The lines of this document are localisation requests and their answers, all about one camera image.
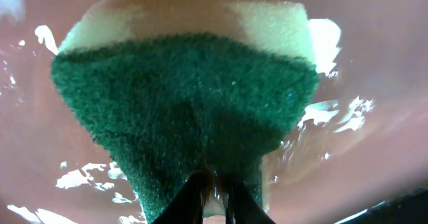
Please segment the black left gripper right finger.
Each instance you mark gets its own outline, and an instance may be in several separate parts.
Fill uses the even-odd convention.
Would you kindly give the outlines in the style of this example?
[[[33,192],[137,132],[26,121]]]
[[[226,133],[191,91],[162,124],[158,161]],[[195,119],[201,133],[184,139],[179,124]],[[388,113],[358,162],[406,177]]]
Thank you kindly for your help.
[[[224,205],[226,224],[275,224],[242,181],[225,180]]]

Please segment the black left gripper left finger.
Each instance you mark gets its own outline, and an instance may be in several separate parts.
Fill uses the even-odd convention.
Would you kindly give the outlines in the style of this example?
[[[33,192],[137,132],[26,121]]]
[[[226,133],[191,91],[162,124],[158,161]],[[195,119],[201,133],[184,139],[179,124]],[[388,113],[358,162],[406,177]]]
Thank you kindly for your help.
[[[176,197],[152,224],[202,224],[208,189],[207,175],[192,174]]]

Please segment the green scrubbing sponge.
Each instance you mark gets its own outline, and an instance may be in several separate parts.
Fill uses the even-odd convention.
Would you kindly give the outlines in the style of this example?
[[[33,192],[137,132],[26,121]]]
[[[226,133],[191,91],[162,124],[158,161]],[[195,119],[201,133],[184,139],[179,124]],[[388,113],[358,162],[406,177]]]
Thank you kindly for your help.
[[[266,213],[263,157],[318,87],[309,19],[284,0],[106,0],[67,34],[51,79],[118,164],[152,223],[187,179],[209,179],[203,219],[225,217],[225,180]]]

